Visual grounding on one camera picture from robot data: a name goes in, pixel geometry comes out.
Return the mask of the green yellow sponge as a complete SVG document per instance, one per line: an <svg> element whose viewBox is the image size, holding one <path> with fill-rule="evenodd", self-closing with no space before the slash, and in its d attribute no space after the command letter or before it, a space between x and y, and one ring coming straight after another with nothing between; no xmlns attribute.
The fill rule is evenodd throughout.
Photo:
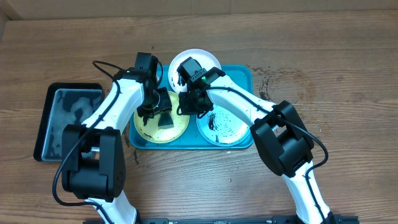
<svg viewBox="0 0 398 224"><path fill-rule="evenodd" d="M169 129L174 127L174 122L170 112L164 112L160 114L158 127L159 129Z"/></svg>

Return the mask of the yellow-green plate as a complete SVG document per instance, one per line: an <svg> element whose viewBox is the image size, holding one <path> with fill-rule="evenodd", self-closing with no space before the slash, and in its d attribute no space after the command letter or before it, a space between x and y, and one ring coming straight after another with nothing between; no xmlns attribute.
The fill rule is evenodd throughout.
<svg viewBox="0 0 398 224"><path fill-rule="evenodd" d="M160 114L155 115L154 118L149 118L145 126L143 118L135 113L132 116L136 131L149 142L163 144L176 140L184 133L189 124L189 115L180 116L177 114L177 107L179 105L178 94L169 91L169 95L172 103L172 110L169 112L173 122L172 127L169 124L166 128L159 127Z"/></svg>

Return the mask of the light blue plate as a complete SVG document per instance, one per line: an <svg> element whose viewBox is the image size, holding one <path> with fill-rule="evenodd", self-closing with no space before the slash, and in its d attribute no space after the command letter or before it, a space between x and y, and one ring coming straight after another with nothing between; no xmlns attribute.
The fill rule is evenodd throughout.
<svg viewBox="0 0 398 224"><path fill-rule="evenodd" d="M220 106L214 106L202 118L197 118L200 134L216 147L247 149L254 142L249 126Z"/></svg>

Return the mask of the white plate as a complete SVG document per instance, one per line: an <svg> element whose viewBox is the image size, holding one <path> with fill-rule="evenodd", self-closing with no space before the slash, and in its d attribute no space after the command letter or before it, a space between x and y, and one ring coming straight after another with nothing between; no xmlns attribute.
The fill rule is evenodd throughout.
<svg viewBox="0 0 398 224"><path fill-rule="evenodd" d="M218 59L212 55L211 53L207 52L206 50L202 49L188 49L181 53L179 53L170 63L168 69L168 79L169 84L174 92L180 93L181 91L186 91L186 85L182 84L180 81L180 76L177 72L177 68L179 65L186 60L187 58L193 58L198 61L202 68L207 70L217 67L221 69L221 64L219 63Z"/></svg>

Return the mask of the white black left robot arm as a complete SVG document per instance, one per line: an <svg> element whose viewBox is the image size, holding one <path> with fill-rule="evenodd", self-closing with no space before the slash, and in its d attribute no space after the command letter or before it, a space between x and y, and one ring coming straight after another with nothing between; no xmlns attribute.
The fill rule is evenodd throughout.
<svg viewBox="0 0 398 224"><path fill-rule="evenodd" d="M55 201L65 207L92 206L104 223L141 223L124 193L126 164L121 135L133 113L145 121L171 109L162 64L139 52L133 67L117 68L112 88L99 108L81 124L62 133L62 163L52 186Z"/></svg>

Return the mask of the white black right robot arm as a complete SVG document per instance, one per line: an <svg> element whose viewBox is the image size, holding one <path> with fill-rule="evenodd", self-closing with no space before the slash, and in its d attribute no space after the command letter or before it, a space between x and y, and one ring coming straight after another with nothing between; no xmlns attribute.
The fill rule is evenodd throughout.
<svg viewBox="0 0 398 224"><path fill-rule="evenodd" d="M288 101L275 104L237 85L217 67L209 70L194 58L185 59L177 73L186 86L179 94L180 114L202 115L220 106L246 123L259 157L275 175L283 177L301 223L336 223L324 202L314 169L312 149L322 142L307 131L295 107Z"/></svg>

